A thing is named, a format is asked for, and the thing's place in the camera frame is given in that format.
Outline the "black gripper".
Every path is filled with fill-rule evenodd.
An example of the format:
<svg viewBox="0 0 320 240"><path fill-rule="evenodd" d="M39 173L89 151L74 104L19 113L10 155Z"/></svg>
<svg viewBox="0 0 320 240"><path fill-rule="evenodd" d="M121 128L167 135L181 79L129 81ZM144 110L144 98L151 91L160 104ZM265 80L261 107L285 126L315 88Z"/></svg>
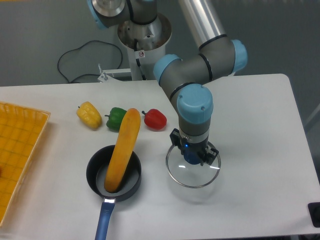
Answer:
<svg viewBox="0 0 320 240"><path fill-rule="evenodd" d="M219 155L216 148L208 146L208 136L203 141L192 143L181 137L179 130L174 128L169 137L172 145L180 150L185 160L200 160L201 166L211 166Z"/></svg>

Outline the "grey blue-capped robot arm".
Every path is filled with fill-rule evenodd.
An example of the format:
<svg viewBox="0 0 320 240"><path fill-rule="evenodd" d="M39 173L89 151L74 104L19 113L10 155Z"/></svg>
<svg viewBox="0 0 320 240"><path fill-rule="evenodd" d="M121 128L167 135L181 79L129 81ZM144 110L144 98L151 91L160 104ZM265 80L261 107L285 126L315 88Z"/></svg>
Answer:
<svg viewBox="0 0 320 240"><path fill-rule="evenodd" d="M179 128L170 138L192 165L211 165L219 152L209 142L214 109L206 84L243 69L245 46L227 36L209 0L181 0L183 16L198 54L188 60L166 53L172 29L155 0L89 0L87 5L101 28L117 26L126 47L133 80L157 80L177 115Z"/></svg>

